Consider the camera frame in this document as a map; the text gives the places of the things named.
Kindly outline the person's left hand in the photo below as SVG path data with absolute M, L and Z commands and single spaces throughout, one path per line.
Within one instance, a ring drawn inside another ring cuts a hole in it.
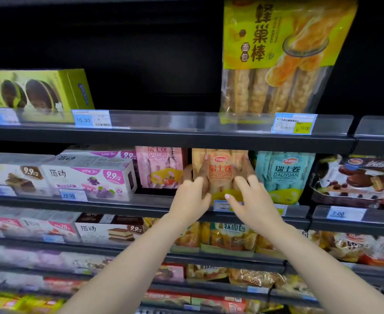
M 192 193 L 181 197 L 174 196 L 168 215 L 182 230 L 196 222 L 210 207 L 212 197 L 197 195 Z

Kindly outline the person's right hand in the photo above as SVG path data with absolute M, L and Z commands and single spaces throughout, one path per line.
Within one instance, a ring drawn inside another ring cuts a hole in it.
M 267 238 L 290 227 L 283 221 L 264 185 L 259 182 L 248 156 L 243 158 L 242 170 L 238 171 L 232 166 L 232 173 L 244 205 L 244 211 L 234 212 L 244 224 Z

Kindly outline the orange swiss roll packet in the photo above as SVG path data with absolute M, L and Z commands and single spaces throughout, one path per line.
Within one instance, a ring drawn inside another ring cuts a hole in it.
M 198 173 L 205 156 L 209 156 L 209 170 L 207 178 L 209 181 L 208 192 L 212 195 L 211 205 L 216 201 L 227 202 L 225 195 L 232 195 L 237 201 L 242 201 L 242 194 L 233 180 L 232 165 L 238 171 L 242 170 L 242 161 L 248 155 L 248 150 L 233 149 L 209 149 L 193 148 L 192 164 L 194 173 Z

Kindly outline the person's left forearm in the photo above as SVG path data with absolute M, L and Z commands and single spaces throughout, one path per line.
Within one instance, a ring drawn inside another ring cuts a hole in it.
M 199 214 L 170 212 L 74 294 L 57 314 L 134 314 L 175 240 Z

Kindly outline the person's right forearm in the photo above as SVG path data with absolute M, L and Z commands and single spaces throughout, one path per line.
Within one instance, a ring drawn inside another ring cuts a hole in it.
M 257 231 L 282 252 L 327 314 L 384 314 L 384 295 L 282 220 Z

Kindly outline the blue white price tag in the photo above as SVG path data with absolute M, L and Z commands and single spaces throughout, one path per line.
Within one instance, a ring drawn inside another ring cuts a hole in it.
M 64 201 L 88 202 L 84 190 L 59 189 L 61 199 Z
M 20 120 L 14 109 L 0 108 L 0 126 L 20 126 Z
M 227 202 L 227 200 L 214 200 L 213 204 L 213 211 L 216 212 L 231 212 L 233 213 L 233 208 L 231 205 Z
M 72 110 L 77 128 L 112 128 L 109 110 Z
M 346 222 L 362 222 L 366 211 L 367 209 L 365 208 L 331 206 L 326 219 Z

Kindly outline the pink swiss roll packet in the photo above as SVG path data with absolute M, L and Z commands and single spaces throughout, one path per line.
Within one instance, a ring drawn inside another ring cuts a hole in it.
M 188 150 L 136 146 L 138 174 L 143 188 L 177 189 L 187 165 Z

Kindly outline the teal swiss roll packet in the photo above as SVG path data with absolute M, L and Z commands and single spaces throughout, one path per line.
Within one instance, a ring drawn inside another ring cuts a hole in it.
M 275 204 L 296 204 L 305 188 L 315 153 L 258 151 L 255 173 Z

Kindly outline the clear bread packet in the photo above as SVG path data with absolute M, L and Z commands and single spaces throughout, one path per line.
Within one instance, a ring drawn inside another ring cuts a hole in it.
M 285 291 L 286 295 L 313 296 L 306 282 L 299 275 L 285 274 L 279 276 L 275 288 Z
M 233 285 L 254 286 L 269 289 L 277 282 L 283 281 L 283 277 L 279 273 L 234 268 L 228 269 L 228 279 L 230 284 Z
M 185 266 L 186 280 L 190 282 L 207 282 L 228 277 L 228 269 L 208 265 L 187 264 Z

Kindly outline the red pink snack packet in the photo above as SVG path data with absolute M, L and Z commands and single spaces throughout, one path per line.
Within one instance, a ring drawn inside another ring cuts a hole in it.
M 162 263 L 153 280 L 175 283 L 183 282 L 185 280 L 184 265 L 178 263 Z

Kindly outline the white cake box pink label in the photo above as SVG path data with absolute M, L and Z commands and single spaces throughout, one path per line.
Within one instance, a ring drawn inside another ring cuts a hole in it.
M 64 149 L 60 154 L 84 154 L 86 156 L 123 158 L 137 161 L 135 147 L 122 147 L 108 144 L 73 144 Z

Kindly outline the brown tiramisu cake box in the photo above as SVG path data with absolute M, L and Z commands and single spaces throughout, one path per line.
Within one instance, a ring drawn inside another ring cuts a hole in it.
M 75 226 L 83 243 L 100 245 L 130 244 L 148 229 L 142 217 L 82 213 Z

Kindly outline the red snack box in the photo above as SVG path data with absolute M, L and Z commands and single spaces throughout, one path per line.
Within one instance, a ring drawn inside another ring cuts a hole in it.
M 244 313 L 247 305 L 243 298 L 214 295 L 191 295 L 191 305 L 200 311 L 222 314 Z
M 184 308 L 185 305 L 191 305 L 191 296 L 166 290 L 147 290 L 142 299 L 142 303 L 163 307 Z

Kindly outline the white cake box purple print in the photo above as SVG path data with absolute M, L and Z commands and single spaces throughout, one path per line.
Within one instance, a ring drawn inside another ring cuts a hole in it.
M 89 201 L 127 202 L 137 190 L 131 159 L 61 154 L 41 168 L 57 196 L 59 189 L 84 190 Z

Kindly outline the dark chocolate pie bag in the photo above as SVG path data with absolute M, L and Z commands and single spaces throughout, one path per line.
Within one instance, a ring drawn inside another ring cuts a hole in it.
M 318 205 L 384 209 L 384 156 L 328 155 L 309 181 Z

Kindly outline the row of orange snack bags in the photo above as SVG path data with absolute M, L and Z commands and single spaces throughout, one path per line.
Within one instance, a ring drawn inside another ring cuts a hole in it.
M 384 267 L 383 236 L 310 230 L 308 238 L 339 261 Z

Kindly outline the yellow bread stick packet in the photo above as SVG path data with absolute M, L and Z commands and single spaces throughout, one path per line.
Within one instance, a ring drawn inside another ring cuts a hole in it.
M 221 123 L 315 113 L 357 0 L 225 0 Z

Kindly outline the row of white cake boxes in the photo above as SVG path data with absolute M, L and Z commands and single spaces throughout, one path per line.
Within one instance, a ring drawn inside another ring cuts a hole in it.
M 0 209 L 0 238 L 29 239 L 56 243 L 79 243 L 75 226 L 80 213 Z

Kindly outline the row of pale blurred packets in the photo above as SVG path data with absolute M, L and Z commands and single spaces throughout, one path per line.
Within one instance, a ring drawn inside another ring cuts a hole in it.
M 0 245 L 0 286 L 73 294 L 114 257 Z

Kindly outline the green chocolate pie box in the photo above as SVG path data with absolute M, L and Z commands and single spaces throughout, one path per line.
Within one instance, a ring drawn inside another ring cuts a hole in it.
M 72 110 L 94 110 L 85 70 L 0 69 L 0 108 L 25 121 L 73 123 Z

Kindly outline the white cake box brown print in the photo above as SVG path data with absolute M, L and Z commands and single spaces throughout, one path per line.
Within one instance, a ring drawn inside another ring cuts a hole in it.
M 53 158 L 50 154 L 0 153 L 0 195 L 52 197 L 41 166 Z

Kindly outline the yellow green snack packets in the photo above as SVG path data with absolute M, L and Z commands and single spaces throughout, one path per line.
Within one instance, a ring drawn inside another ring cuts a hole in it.
M 0 292 L 0 310 L 7 314 L 56 314 L 66 301 L 45 295 Z

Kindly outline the black shelf with clear rail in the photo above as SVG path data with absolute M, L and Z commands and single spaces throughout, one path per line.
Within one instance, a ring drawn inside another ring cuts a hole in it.
M 274 115 L 109 110 L 112 128 L 25 121 L 0 126 L 0 141 L 126 144 L 184 148 L 232 148 L 310 153 L 350 153 L 353 116 L 318 115 L 310 136 L 271 133 Z
M 169 285 L 163 282 L 152 283 L 149 290 L 155 290 L 157 292 L 175 292 L 180 294 L 189 295 L 210 295 L 210 296 L 228 296 L 228 297 L 241 297 L 244 299 L 252 299 L 259 301 L 271 301 L 284 305 L 293 306 L 306 306 L 312 308 L 322 308 L 320 303 L 313 299 L 304 299 L 299 297 L 291 297 L 285 295 L 279 295 L 273 290 L 267 288 L 258 287 L 241 287 L 236 285 L 230 285 L 226 283 L 197 283 L 197 284 L 183 284 L 183 285 Z M 53 290 L 47 290 L 46 288 L 16 288 L 5 284 L 0 284 L 0 292 L 10 293 L 35 293 L 45 295 L 55 295 L 59 297 L 70 297 L 74 294 L 70 292 L 59 292 Z
M 78 202 L 60 198 L 0 196 L 0 206 L 160 218 L 168 212 L 172 199 L 171 196 L 134 195 L 130 202 Z M 310 226 L 308 212 L 308 206 L 288 206 L 284 209 L 282 218 L 298 229 L 307 230 Z M 241 223 L 234 212 L 214 211 L 213 207 L 210 207 L 198 221 Z
M 353 154 L 384 156 L 384 116 L 362 117 L 354 138 Z
M 367 209 L 362 222 L 326 219 L 331 206 L 317 206 L 311 217 L 310 230 L 384 237 L 384 210 Z
M 96 254 L 108 257 L 116 257 L 119 253 L 124 250 L 124 248 L 118 247 L 94 247 L 85 246 L 81 244 L 48 243 L 7 238 L 0 238 L 0 245 L 10 248 L 54 250 L 69 253 Z M 285 261 L 276 260 L 268 257 L 244 258 L 201 252 L 180 254 L 167 253 L 164 258 L 164 261 L 179 264 L 198 264 L 215 267 L 268 271 L 272 273 L 281 274 L 285 273 L 286 271 Z

